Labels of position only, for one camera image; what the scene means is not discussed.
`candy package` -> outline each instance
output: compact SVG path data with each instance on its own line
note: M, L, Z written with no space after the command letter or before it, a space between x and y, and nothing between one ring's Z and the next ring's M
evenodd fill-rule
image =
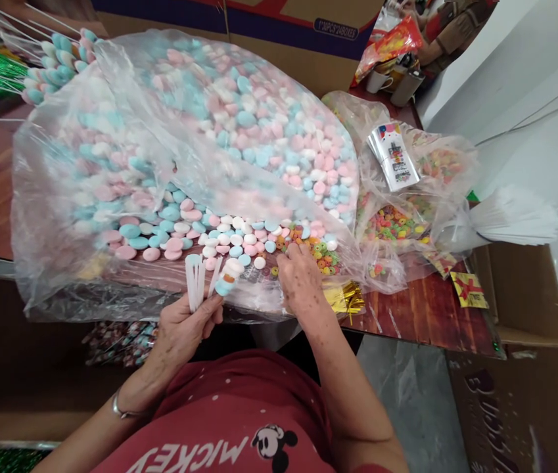
M332 92L323 102L338 116L353 139L360 163L360 195L356 219L356 238L362 252L382 242L401 257L406 281L413 281L436 271L427 259L437 252L431 239L432 226L449 220L476 182L476 150L461 137L432 135L396 123L405 149L419 175L419 181L398 191L390 188L382 163L367 144L375 129L391 124L386 107L347 93ZM382 290L379 281L371 287Z
M95 56L14 139L30 315L155 319L202 253L207 283L220 255L246 267L227 297L244 321L277 321L275 252L292 242L327 284L360 281L356 153L315 96L236 45L175 30L100 41Z
M396 57L403 56L410 51L416 51L423 46L423 36L414 20L407 16L380 40L368 46L353 80L356 86L365 78L378 63L386 62Z

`red shirt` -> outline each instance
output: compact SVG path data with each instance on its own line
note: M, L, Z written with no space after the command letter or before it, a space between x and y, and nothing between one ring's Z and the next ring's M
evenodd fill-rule
M152 422L94 472L333 472L330 445L320 387L281 356L249 350L187 364Z

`red candy bag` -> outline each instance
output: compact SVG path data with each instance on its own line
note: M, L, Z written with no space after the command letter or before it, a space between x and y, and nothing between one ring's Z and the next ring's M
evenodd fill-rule
M423 46L423 36L410 16L385 34L378 42L368 46L362 54L352 87L365 78L379 62L386 62Z

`cable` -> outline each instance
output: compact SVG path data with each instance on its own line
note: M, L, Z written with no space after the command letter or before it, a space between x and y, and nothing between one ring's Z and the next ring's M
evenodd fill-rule
M554 115L555 113L558 112L558 108L556 108L555 110L552 110L550 112L548 112L546 115L542 115L539 118L536 118L535 120L533 120L530 123L527 123L525 125L519 126L521 123L524 123L525 121L527 121L529 118L531 118L533 115L539 113L541 110L545 109L547 106L549 106L552 102L556 101L558 99L558 95L551 100L550 102L548 102L546 105L544 105L543 107L537 109L535 112L531 113L531 115L527 116L525 119L521 120L520 122L516 123L512 128L508 129L507 131L503 131L502 133L498 133L497 135L493 135L492 137L486 138L478 143L476 143L476 146L480 146L483 145L484 143L487 143L488 141L494 140L498 137L504 136L508 133L512 133L514 131L519 131L521 129L524 129L526 127L531 126L532 124L536 124L537 122L539 122L540 120L543 120L544 118Z

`hand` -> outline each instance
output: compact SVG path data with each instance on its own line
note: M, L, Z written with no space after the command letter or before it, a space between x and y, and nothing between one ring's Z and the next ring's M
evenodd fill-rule
M189 295L185 294L165 307L160 312L158 337L145 367L155 376L164 376L170 381L192 358L202 339L208 338L215 325L223 321L223 301L224 298L214 294L192 314Z
M323 277L307 245L292 243L285 254L277 256L277 263L285 300L299 321L329 306L323 293Z

